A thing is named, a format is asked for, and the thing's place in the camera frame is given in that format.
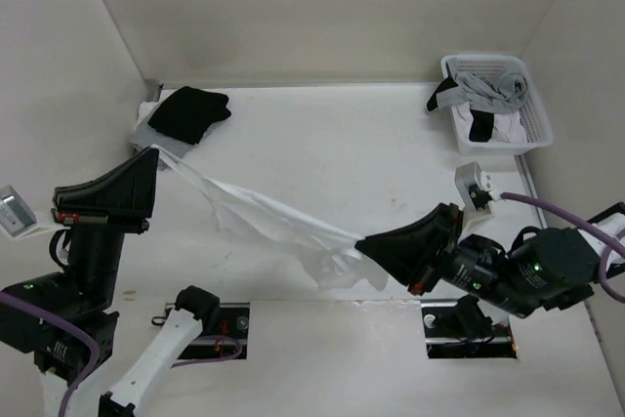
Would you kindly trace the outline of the white tank top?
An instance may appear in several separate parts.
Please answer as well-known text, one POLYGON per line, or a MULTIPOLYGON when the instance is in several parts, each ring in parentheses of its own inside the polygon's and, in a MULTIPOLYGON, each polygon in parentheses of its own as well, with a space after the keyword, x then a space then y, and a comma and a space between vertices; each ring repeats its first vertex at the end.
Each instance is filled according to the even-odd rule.
POLYGON ((248 188, 207 178, 162 146, 159 159, 204 197, 217 229, 296 258, 320 290, 362 280, 384 290, 389 275, 356 250, 364 239, 248 188))

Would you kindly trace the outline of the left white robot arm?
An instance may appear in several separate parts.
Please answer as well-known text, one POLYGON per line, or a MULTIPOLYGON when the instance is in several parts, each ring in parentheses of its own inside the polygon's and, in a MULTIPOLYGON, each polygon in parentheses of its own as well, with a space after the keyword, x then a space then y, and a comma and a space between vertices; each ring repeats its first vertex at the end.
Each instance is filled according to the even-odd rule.
POLYGON ((36 215, 14 188, 1 190, 1 230, 8 237, 50 232, 54 242, 68 243, 55 272, 1 292, 1 340, 33 355, 48 416, 142 415, 184 349, 218 329, 218 297, 196 286, 182 290, 139 359, 103 388, 118 321, 111 304, 124 239, 149 227, 160 164, 194 185, 201 182, 180 158, 152 146, 93 181, 56 188, 47 214, 36 215))

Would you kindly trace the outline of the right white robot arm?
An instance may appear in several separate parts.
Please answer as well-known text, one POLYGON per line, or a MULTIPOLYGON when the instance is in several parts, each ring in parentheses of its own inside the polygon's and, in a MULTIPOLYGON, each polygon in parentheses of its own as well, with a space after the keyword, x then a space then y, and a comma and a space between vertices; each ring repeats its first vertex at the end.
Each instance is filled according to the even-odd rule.
POLYGON ((440 282, 463 291, 443 313, 426 313, 426 330, 470 342, 494 336, 495 326, 480 302, 526 318, 539 309, 566 310, 594 294, 605 278, 624 272, 624 260, 605 243, 579 228, 523 228, 511 247, 490 238, 461 235, 466 211, 439 204, 403 228, 368 235, 356 251, 374 261, 414 296, 440 282))

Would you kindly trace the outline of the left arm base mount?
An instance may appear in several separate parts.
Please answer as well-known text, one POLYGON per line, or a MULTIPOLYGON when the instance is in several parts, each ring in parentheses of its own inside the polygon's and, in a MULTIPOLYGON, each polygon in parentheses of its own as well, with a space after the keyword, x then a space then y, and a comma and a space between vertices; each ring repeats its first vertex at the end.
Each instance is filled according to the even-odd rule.
POLYGON ((237 351, 240 354, 235 359, 246 359, 250 312, 249 303, 221 304, 217 323, 191 342, 181 353, 180 360, 216 360, 231 357, 237 351))

